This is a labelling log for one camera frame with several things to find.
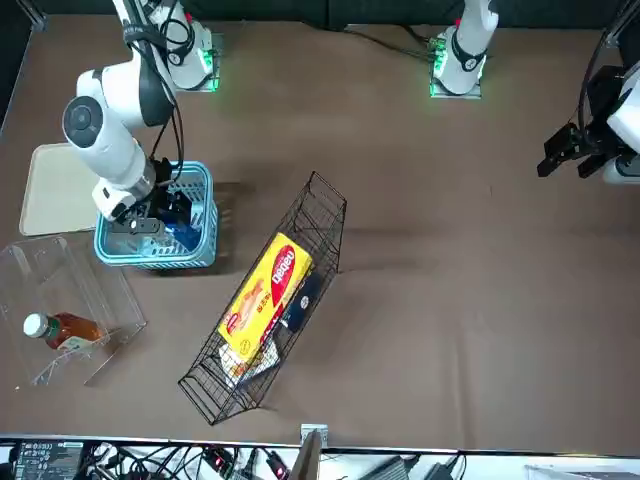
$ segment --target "cracker box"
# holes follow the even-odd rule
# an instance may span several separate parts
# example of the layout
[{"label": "cracker box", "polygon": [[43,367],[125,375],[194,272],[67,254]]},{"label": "cracker box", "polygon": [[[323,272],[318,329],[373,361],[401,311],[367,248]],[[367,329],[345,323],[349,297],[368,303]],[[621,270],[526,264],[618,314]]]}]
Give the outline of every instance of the cracker box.
[{"label": "cracker box", "polygon": [[311,268],[311,256],[278,233],[225,313],[218,332],[250,361]]}]

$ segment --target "metal wire mesh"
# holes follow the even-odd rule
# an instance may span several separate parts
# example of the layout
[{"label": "metal wire mesh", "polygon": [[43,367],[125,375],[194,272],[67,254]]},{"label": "metal wire mesh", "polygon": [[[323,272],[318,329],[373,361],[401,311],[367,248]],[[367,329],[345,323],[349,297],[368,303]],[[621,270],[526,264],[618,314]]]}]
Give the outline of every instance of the metal wire mesh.
[{"label": "metal wire mesh", "polygon": [[[243,363],[218,333],[221,317],[191,368],[178,382],[210,425],[260,406],[298,336],[338,273],[346,210],[344,197],[317,172],[313,172],[231,297],[224,312],[231,307],[233,299],[278,232],[297,243],[313,259],[313,270],[307,282],[314,276],[317,286],[299,328],[292,331],[281,321],[276,322],[257,354]],[[297,292],[292,296],[292,302],[296,297]]]}]

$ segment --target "transparent container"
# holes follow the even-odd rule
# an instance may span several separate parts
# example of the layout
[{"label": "transparent container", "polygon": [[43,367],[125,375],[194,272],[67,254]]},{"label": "transparent container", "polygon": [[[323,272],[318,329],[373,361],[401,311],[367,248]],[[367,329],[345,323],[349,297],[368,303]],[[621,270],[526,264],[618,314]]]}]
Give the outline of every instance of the transparent container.
[{"label": "transparent container", "polygon": [[[0,312],[4,361],[11,362],[12,371],[21,364],[31,385],[62,379],[87,384],[146,325],[122,270],[95,258],[92,232],[5,248],[0,253]],[[29,314],[63,312],[94,321],[103,336],[84,348],[61,351],[24,333]]]}]

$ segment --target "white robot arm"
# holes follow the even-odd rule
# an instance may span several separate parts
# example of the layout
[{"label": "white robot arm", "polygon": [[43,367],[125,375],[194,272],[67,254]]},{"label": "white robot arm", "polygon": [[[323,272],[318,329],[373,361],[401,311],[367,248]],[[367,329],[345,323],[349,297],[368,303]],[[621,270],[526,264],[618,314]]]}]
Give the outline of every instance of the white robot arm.
[{"label": "white robot arm", "polygon": [[569,122],[544,144],[538,176],[547,177],[567,160],[583,159],[580,178],[603,168],[613,184],[640,184],[640,62],[631,69],[605,65],[589,79],[592,120],[584,128]]},{"label": "white robot arm", "polygon": [[[108,220],[148,198],[171,175],[166,165],[159,170],[161,164],[146,157],[130,131],[168,123],[176,105],[176,78],[191,88],[212,75],[211,66],[199,59],[203,29],[197,22],[187,22],[177,0],[169,0],[170,5],[157,0],[144,5],[139,0],[113,3],[132,58],[80,75],[77,97],[63,115],[67,140],[100,177],[93,198]],[[172,25],[188,27],[183,28],[184,39],[177,34],[176,38],[168,37]],[[170,42],[178,47],[167,45]],[[166,58],[172,59],[169,67]]]},{"label": "white robot arm", "polygon": [[498,27],[498,14],[491,6],[491,0],[465,0],[460,26],[451,26],[439,35],[445,45],[433,76],[453,95],[465,95],[478,83]]}]

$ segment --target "brown table surface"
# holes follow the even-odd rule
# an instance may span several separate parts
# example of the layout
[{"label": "brown table surface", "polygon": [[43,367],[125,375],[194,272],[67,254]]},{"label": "brown table surface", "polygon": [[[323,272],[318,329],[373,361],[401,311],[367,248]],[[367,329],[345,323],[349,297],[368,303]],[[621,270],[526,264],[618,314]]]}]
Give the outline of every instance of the brown table surface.
[{"label": "brown table surface", "polygon": [[[64,141],[76,78],[129,57],[115,17],[49,20],[0,139],[5,243],[33,149]],[[637,454],[640,188],[535,171],[598,33],[501,30],[482,101],[443,101],[424,64],[355,36],[218,30],[219,92],[179,100],[186,157],[232,212],[230,256],[206,275],[129,272],[149,323],[95,387],[14,391],[3,365],[0,430],[295,443],[314,422],[333,445]],[[368,31],[414,47],[397,27]],[[314,169],[349,201],[343,273],[269,409],[211,428],[176,381]]]}]

